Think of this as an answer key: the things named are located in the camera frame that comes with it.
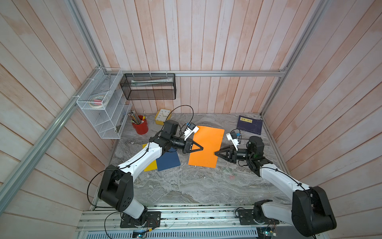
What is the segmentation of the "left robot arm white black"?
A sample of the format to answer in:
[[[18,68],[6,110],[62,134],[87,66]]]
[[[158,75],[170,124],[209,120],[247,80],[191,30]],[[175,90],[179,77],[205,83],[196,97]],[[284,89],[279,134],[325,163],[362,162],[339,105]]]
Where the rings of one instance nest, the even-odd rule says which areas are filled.
[[[189,123],[182,136],[176,136],[178,122],[165,121],[162,130],[149,139],[148,144],[140,152],[119,166],[108,166],[102,176],[98,198],[106,202],[118,212],[138,220],[142,219],[147,208],[134,199],[134,180],[154,160],[170,149],[180,149],[182,153],[194,153],[204,148],[190,139],[199,131],[194,123]]]

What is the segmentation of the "blue paper document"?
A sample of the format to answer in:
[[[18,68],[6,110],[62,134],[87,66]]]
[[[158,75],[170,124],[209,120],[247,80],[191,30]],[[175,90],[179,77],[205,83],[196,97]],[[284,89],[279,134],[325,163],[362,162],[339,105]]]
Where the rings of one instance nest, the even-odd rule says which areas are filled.
[[[162,156],[156,159],[156,163],[158,171],[163,171],[181,165],[177,150],[174,148],[171,148],[168,152],[165,152]]]

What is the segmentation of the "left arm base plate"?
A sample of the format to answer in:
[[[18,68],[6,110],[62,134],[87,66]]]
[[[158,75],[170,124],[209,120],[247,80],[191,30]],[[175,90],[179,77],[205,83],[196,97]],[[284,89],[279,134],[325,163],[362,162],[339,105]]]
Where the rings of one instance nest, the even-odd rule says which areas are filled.
[[[160,211],[152,211],[146,212],[138,218],[134,219],[133,217],[122,213],[122,219],[120,223],[121,228],[149,228],[155,229],[160,227],[161,221],[161,212]]]

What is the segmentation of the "orange paper document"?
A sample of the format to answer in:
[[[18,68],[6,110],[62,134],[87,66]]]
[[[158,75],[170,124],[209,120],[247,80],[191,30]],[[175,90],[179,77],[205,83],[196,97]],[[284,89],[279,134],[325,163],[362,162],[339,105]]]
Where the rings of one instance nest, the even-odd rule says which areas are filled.
[[[220,150],[224,130],[207,126],[198,126],[198,128],[193,141],[204,149],[190,153],[189,165],[216,168],[218,157],[214,153]]]

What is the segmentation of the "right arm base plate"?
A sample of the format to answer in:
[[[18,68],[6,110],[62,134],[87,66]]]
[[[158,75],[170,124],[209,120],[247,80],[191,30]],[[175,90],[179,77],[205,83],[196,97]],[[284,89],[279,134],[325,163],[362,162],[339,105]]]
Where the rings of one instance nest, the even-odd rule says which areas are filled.
[[[235,216],[239,219],[240,225],[278,225],[279,220],[266,218],[264,215],[254,209],[237,208],[234,212]]]

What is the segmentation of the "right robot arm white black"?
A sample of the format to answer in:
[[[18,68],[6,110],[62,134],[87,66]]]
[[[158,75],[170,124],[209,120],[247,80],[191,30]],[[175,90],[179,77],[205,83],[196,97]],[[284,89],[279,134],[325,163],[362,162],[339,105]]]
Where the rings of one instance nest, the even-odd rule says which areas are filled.
[[[271,182],[291,200],[290,204],[261,200],[254,203],[252,210],[240,209],[241,224],[267,225],[279,221],[293,225],[305,237],[336,229],[337,222],[324,189],[297,181],[265,158],[260,137],[251,136],[245,148],[237,147],[237,138],[230,134],[227,137],[233,144],[216,151],[217,157],[234,164],[246,161],[252,172]]]

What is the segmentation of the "yellow paper document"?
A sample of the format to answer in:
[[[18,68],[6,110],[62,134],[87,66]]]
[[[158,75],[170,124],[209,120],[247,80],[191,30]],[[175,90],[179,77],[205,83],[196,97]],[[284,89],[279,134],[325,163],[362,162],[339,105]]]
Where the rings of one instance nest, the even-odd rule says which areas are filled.
[[[157,161],[154,160],[153,162],[151,162],[151,163],[144,169],[144,172],[153,171],[153,170],[157,170],[157,169],[158,169]]]

